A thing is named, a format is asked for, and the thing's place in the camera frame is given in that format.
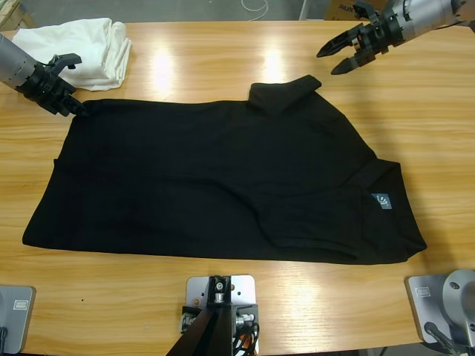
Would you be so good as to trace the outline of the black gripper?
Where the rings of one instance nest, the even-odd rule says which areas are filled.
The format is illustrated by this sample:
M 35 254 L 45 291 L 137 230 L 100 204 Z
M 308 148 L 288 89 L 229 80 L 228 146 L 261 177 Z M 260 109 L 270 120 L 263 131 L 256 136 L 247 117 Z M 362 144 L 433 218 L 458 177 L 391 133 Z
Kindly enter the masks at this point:
M 32 74 L 20 86 L 20 93 L 52 114 L 88 116 L 83 103 L 71 96 L 76 88 L 59 76 L 65 67 L 66 65 L 60 62 L 53 65 L 37 62 Z
M 360 23 L 330 39 L 316 54 L 321 58 L 332 56 L 346 47 L 356 49 L 354 56 L 343 59 L 332 69 L 332 75 L 363 67 L 374 61 L 377 54 L 387 53 L 390 45 L 397 47 L 404 42 L 398 14 L 391 7 L 377 11 L 372 5 L 354 5 L 353 9 L 357 19 L 368 19 L 369 23 Z

